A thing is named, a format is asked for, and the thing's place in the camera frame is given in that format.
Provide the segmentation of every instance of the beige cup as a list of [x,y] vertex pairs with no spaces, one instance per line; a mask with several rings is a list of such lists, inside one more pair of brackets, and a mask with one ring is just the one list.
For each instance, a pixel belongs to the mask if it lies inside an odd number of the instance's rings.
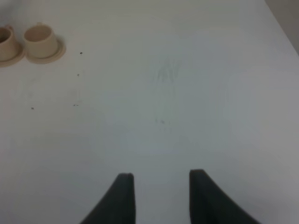
[[24,34],[27,59],[33,63],[53,62],[65,53],[65,46],[58,41],[51,27],[38,23]]
[[14,60],[22,52],[22,46],[17,42],[12,27],[0,28],[0,64]]

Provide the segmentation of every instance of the white tabletop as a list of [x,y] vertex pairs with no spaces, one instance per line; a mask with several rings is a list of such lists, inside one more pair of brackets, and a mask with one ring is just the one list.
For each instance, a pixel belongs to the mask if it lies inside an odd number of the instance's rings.
[[262,0],[5,7],[67,52],[0,69],[0,223],[78,224],[132,172],[138,224],[188,224],[195,168],[260,222],[298,223],[299,59]]

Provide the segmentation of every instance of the cup base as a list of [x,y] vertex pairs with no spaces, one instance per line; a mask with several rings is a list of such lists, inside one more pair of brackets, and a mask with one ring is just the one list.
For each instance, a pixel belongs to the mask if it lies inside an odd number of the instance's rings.
[[8,60],[8,61],[0,61],[0,68],[4,68],[4,67],[8,67],[11,66],[13,64],[16,64],[17,62],[19,62],[23,57],[25,56],[25,49],[22,47],[22,50],[19,52],[19,54]]
[[36,58],[27,53],[26,58],[28,59],[28,61],[34,64],[48,64],[60,59],[65,54],[65,52],[66,52],[65,45],[61,41],[58,41],[58,51],[54,55],[47,58]]

